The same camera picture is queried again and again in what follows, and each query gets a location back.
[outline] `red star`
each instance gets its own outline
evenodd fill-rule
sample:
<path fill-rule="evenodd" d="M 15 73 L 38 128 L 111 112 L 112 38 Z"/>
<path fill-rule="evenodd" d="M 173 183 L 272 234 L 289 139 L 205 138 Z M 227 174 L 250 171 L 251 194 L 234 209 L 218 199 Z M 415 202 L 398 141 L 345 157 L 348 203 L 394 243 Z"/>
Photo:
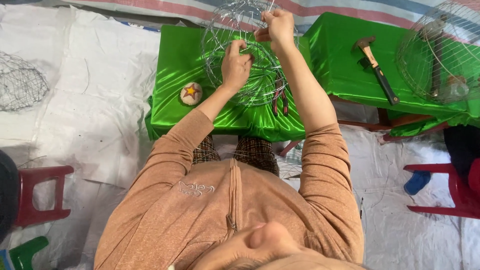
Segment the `red star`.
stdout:
<path fill-rule="evenodd" d="M 195 88 L 194 84 L 192 84 L 189 87 L 185 87 L 184 89 L 186 90 L 186 92 L 185 92 L 185 95 L 183 95 L 183 97 L 191 96 L 193 99 L 195 99 L 195 94 L 200 92 L 197 88 Z"/>

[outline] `wire lantern frame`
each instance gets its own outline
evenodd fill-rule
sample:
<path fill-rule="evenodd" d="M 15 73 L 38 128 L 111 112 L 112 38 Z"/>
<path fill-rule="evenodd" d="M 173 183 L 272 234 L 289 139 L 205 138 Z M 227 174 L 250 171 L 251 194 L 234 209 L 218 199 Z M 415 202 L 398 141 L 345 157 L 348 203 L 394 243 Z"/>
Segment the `wire lantern frame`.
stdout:
<path fill-rule="evenodd" d="M 0 111 L 18 111 L 48 92 L 43 74 L 22 58 L 0 51 Z"/>
<path fill-rule="evenodd" d="M 257 42 L 253 32 L 267 27 L 261 21 L 263 11 L 280 9 L 273 2 L 265 0 L 227 1 L 217 7 L 210 21 L 205 23 L 202 37 L 202 57 L 205 72 L 214 87 L 222 84 L 221 66 L 225 49 L 232 40 L 244 39 L 246 49 L 240 54 L 251 53 L 254 63 L 245 86 L 230 100 L 243 106 L 260 106 L 278 98 L 287 87 L 277 57 L 268 42 Z M 298 31 L 294 28 L 295 45 L 298 47 Z"/>
<path fill-rule="evenodd" d="M 445 1 L 404 35 L 400 75 L 421 98 L 449 103 L 480 98 L 480 1 Z"/>

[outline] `green satin cloth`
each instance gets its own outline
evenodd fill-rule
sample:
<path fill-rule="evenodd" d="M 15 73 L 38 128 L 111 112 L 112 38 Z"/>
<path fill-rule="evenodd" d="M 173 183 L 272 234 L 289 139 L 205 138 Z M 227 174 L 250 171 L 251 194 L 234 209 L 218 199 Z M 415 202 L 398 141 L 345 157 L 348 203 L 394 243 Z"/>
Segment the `green satin cloth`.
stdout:
<path fill-rule="evenodd" d="M 450 126 L 480 126 L 480 99 L 439 104 L 413 95 L 397 69 L 396 49 L 407 29 L 323 13 L 303 37 L 310 42 L 313 74 L 328 94 L 365 105 L 389 109 L 390 119 L 406 113 L 427 114 L 434 118 L 392 129 L 390 135 L 417 135 L 445 121 Z M 364 55 L 351 51 L 362 37 L 376 35 L 372 52 L 400 103 L 390 106 L 371 69 L 363 70 L 357 61 Z"/>
<path fill-rule="evenodd" d="M 180 100 L 180 91 L 187 83 L 197 82 L 202 86 L 201 102 L 216 89 L 204 71 L 201 46 L 203 31 L 200 28 L 162 26 L 156 82 L 153 95 L 148 100 L 151 110 L 145 117 L 151 140 L 166 134 L 196 107 L 186 105 Z M 247 35 L 247 40 L 253 41 L 254 38 Z M 311 67 L 309 47 L 308 40 L 300 38 L 300 51 Z M 269 42 L 264 43 L 264 48 L 271 51 Z M 216 68 L 214 71 L 217 77 L 221 78 L 221 70 Z M 263 72 L 254 69 L 251 71 L 251 76 L 260 74 Z M 305 131 L 291 92 L 286 91 L 286 95 L 289 103 L 288 117 L 282 114 L 283 104 L 280 98 L 277 117 L 272 113 L 272 104 L 245 107 L 228 102 L 215 119 L 212 133 L 246 135 L 271 142 L 304 139 Z"/>

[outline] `woman's left hand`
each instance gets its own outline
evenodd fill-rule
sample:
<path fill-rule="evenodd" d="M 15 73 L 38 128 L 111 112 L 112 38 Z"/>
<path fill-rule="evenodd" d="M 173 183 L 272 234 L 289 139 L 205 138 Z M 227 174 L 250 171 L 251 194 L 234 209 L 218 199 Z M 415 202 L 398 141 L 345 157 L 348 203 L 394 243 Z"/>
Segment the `woman's left hand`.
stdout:
<path fill-rule="evenodd" d="M 245 40 L 233 40 L 225 50 L 222 62 L 222 86 L 237 93 L 247 83 L 255 57 L 252 54 L 240 55 L 240 48 L 246 49 Z"/>

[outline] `hammer head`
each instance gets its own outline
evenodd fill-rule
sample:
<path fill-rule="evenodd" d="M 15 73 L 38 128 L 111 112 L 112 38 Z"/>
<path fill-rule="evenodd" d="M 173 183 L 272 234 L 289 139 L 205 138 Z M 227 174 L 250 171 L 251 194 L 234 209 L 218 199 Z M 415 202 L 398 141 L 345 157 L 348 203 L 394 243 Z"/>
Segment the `hammer head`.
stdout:
<path fill-rule="evenodd" d="M 352 51 L 355 50 L 357 46 L 360 47 L 360 49 L 370 46 L 370 43 L 374 42 L 375 39 L 375 36 L 363 37 L 359 39 L 357 42 L 355 42 L 355 44 L 353 44 Z"/>

